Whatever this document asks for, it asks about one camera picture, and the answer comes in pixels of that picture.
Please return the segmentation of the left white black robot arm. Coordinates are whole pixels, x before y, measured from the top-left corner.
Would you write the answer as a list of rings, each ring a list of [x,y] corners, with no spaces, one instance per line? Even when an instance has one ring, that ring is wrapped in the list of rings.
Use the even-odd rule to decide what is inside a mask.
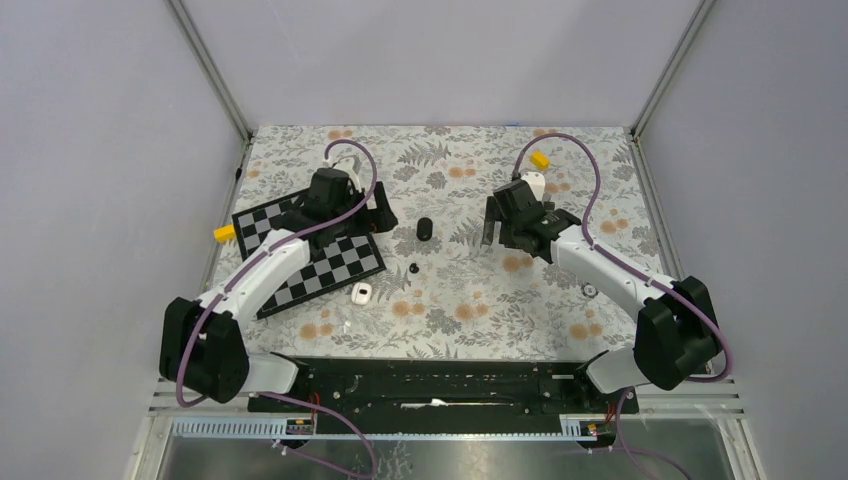
[[[288,411],[309,401],[310,385],[292,360],[250,353],[242,327],[291,277],[324,260],[335,241],[384,233],[398,224],[382,182],[358,188],[351,174],[323,167],[293,206],[271,220],[264,240],[218,286],[166,307],[159,373],[218,403],[271,392]]]

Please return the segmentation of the white earbud case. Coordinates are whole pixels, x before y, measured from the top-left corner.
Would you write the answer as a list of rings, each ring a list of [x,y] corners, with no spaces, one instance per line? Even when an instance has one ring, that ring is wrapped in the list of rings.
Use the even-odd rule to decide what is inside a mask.
[[[373,287],[366,282],[357,282],[351,291],[351,301],[355,305],[367,305],[372,297]]]

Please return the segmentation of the black earbud charging case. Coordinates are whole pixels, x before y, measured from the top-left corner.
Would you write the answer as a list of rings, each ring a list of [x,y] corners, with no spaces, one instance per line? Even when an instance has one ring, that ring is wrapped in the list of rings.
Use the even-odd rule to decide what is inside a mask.
[[[416,238],[421,242],[430,241],[433,238],[433,221],[429,217],[419,218],[416,223]]]

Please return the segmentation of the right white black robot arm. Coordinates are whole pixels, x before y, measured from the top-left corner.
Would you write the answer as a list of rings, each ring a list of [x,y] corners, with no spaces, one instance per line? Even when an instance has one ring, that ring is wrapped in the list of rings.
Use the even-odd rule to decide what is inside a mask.
[[[634,344],[603,352],[582,367],[575,402],[597,412],[626,387],[676,388],[719,355],[723,345],[706,286],[640,268],[599,241],[575,215],[536,196],[516,179],[486,200],[482,242],[499,242],[575,274],[613,300],[636,323]]]

